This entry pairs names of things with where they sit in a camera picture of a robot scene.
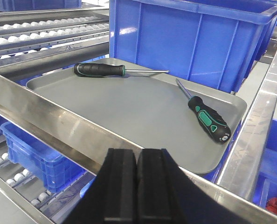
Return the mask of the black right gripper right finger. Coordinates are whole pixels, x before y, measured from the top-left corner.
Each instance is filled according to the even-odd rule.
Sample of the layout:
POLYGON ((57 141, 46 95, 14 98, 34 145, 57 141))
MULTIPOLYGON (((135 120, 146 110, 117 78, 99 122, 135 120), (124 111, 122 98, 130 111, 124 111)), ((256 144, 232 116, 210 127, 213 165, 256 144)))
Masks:
POLYGON ((139 155, 137 214, 140 224, 242 223, 197 187, 165 149, 139 155))

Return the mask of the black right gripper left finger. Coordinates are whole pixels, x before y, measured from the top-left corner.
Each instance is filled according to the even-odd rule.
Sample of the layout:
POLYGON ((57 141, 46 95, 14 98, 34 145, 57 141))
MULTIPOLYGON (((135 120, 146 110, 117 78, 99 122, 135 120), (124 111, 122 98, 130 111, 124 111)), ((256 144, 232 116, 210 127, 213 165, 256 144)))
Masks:
POLYGON ((65 224, 135 224, 137 165, 129 149, 108 149, 104 163, 65 224))

